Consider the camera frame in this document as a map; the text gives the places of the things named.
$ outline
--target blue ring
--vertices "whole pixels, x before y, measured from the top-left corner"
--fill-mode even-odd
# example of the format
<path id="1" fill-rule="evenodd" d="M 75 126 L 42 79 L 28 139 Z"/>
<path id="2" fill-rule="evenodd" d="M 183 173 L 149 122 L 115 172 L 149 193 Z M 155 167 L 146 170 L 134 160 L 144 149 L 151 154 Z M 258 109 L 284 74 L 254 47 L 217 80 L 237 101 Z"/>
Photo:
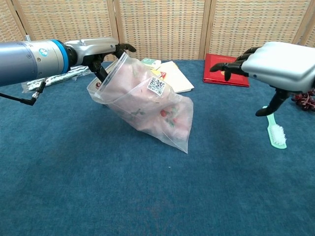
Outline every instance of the blue ring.
<path id="1" fill-rule="evenodd" d="M 67 54 L 67 52 L 65 51 L 64 47 L 61 45 L 60 42 L 58 42 L 55 39 L 52 39 L 51 41 L 54 42 L 58 46 L 58 48 L 61 51 L 61 54 L 63 55 L 63 71 L 62 71 L 62 74 L 64 74 L 64 73 L 67 72 L 68 67 L 69 67 L 68 54 Z"/>

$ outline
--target book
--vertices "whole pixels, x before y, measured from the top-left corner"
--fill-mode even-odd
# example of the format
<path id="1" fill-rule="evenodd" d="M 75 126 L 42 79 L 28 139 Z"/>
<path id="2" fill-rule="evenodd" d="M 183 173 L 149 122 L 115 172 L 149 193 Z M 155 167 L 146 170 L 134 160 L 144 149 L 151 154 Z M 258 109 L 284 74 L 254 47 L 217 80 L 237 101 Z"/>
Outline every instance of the book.
<path id="1" fill-rule="evenodd" d="M 174 61 L 162 63 L 157 71 L 164 75 L 163 81 L 169 84 L 175 93 L 191 91 L 194 88 Z"/>
<path id="2" fill-rule="evenodd" d="M 224 71 L 216 71 L 216 72 L 210 71 L 210 68 L 217 63 L 224 63 L 224 62 L 229 63 L 229 62 L 234 62 L 235 60 L 236 58 L 234 57 L 207 53 L 206 58 L 205 58 L 203 82 L 211 83 L 211 84 L 220 84 L 220 85 L 249 87 L 250 86 L 249 80 L 246 76 L 232 74 L 230 80 L 225 81 Z"/>

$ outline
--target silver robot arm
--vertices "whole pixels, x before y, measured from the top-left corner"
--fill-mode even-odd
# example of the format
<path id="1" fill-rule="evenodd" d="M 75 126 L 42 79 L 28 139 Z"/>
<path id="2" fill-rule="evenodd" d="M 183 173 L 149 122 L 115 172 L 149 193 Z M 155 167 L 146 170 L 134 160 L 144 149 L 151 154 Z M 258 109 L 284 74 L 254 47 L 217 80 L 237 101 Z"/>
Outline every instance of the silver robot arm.
<path id="1" fill-rule="evenodd" d="M 239 74 L 259 80 L 275 88 L 276 93 L 267 108 L 256 116 L 274 113 L 291 93 L 307 92 L 315 88 L 315 48 L 283 42 L 267 42 L 250 48 L 234 63 L 218 63 L 210 71 L 225 71 L 225 80 Z"/>
<path id="2" fill-rule="evenodd" d="M 130 44 L 120 44 L 111 37 L 65 43 L 55 39 L 0 43 L 0 87 L 61 75 L 78 65 L 88 66 L 103 82 L 108 75 L 101 65 L 105 56 L 113 54 L 119 59 L 125 50 L 136 52 Z M 38 88 L 37 96 L 44 86 L 45 83 Z M 32 100 L 18 99 L 2 93 L 0 96 L 28 105 L 37 99 L 36 96 Z"/>

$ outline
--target ziplock bag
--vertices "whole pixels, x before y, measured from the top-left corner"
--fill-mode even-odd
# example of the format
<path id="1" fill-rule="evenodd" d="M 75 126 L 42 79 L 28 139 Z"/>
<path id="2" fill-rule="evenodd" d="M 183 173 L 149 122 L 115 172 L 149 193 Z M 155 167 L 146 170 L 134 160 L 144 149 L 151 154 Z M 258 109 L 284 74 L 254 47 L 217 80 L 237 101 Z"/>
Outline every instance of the ziplock bag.
<path id="1" fill-rule="evenodd" d="M 94 101 L 107 105 L 136 130 L 188 153 L 193 117 L 190 98 L 175 93 L 170 85 L 127 53 L 99 87 L 96 79 L 88 86 Z"/>

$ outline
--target qr code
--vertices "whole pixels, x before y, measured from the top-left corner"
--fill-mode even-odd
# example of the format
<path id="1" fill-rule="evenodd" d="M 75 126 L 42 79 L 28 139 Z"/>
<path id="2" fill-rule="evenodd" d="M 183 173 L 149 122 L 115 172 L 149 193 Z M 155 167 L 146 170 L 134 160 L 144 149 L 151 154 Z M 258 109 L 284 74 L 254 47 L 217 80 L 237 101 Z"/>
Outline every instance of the qr code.
<path id="1" fill-rule="evenodd" d="M 152 77 L 147 88 L 161 96 L 165 89 L 165 82 L 159 80 L 158 78 Z"/>

